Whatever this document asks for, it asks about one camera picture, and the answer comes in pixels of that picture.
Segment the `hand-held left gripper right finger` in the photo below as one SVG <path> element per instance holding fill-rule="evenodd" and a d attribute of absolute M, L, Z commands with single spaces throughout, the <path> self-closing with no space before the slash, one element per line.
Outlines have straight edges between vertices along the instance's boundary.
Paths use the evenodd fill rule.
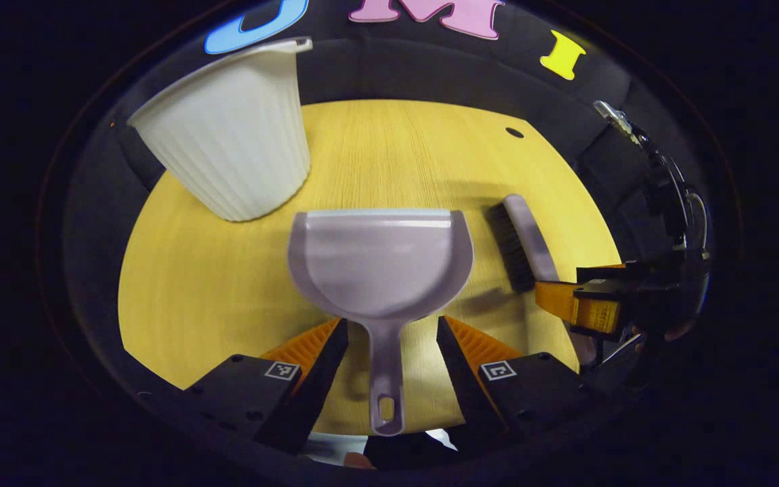
<path fill-rule="evenodd" d="M 522 355 L 448 315 L 436 342 L 474 444 L 528 441 L 596 404 L 596 390 L 549 352 Z"/>

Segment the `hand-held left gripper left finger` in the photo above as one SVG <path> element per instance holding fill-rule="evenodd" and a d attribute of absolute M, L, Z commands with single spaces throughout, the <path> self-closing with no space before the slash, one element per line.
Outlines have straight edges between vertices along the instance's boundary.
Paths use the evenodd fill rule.
<path fill-rule="evenodd" d="M 219 446 L 247 440 L 296 455 L 348 343 L 348 321 L 333 319 L 259 357 L 232 354 L 183 391 L 183 423 Z"/>

